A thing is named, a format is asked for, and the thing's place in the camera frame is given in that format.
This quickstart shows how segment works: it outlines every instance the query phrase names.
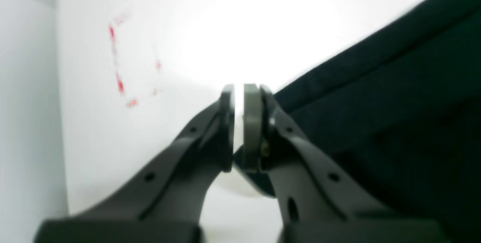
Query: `dark cloth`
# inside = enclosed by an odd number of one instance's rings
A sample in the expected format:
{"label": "dark cloth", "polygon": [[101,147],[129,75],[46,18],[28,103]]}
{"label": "dark cloth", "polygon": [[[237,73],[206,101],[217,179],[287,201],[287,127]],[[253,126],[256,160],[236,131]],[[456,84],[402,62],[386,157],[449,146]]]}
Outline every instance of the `dark cloth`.
{"label": "dark cloth", "polygon": [[275,98],[380,200],[481,242],[481,0],[426,0]]}

